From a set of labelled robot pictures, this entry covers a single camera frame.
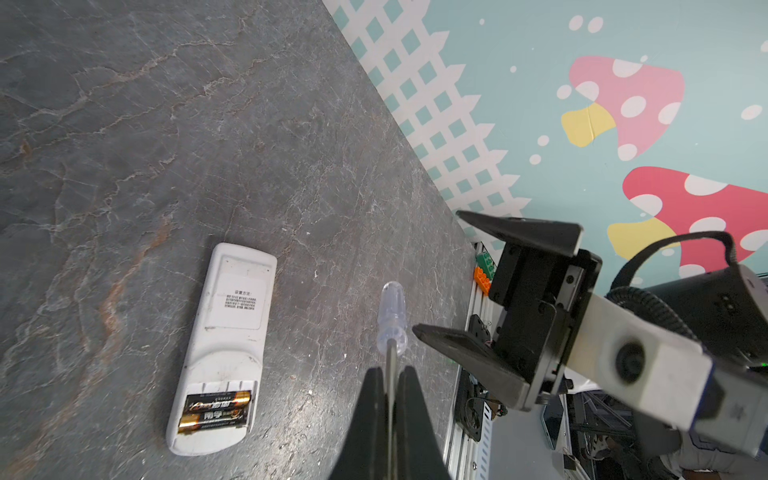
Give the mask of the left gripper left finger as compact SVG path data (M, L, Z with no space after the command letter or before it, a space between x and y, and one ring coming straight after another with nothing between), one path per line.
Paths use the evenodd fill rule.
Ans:
M387 397L381 368L363 379L346 438L329 479L386 479L388 467Z

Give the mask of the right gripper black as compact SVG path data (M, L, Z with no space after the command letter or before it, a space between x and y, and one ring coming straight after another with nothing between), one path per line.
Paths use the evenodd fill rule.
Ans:
M492 350L468 331L427 324L412 331L472 374L505 407L530 411L565 391L567 358L602 259L579 250L583 227L576 223L465 210L456 214L507 243L490 290L490 299L502 306Z

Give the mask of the small screwdriver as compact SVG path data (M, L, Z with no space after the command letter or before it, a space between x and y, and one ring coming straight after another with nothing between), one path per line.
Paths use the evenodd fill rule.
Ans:
M387 399L387 470L388 479L396 479L395 401L399 375L398 358L408 346L406 302L403 286L387 282L381 292L378 312L377 346L385 356L384 379Z

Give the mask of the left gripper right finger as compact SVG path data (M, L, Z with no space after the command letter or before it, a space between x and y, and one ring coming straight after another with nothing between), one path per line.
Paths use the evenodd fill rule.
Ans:
M394 471L397 479L450 480L417 372L406 366L397 383Z

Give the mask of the white remote control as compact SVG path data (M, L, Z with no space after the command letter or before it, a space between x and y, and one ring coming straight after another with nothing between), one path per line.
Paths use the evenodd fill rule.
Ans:
M275 256L256 249L214 247L167 425L172 453L216 453L253 428L276 267ZM188 395L240 390L252 395L244 407L184 412Z

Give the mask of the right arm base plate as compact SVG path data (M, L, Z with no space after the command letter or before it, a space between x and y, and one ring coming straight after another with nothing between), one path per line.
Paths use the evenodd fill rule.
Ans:
M471 346L489 349L490 333L478 314L470 316L468 333ZM454 403L454 421L475 442L481 441L486 407L490 409L490 421L508 414L508 409L501 401L493 397L472 374L461 368Z

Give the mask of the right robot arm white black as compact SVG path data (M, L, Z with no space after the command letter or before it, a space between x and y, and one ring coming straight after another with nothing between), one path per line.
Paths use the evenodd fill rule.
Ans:
M581 248L575 223L463 211L502 241L489 297L502 309L487 340L420 324L415 335L459 363L506 407L527 410L585 377L648 415L712 418L724 401L767 390L767 286L736 258L733 237L702 231L678 243L719 243L726 265L648 288L633 276L671 238L634 255L609 291L594 288L601 259Z

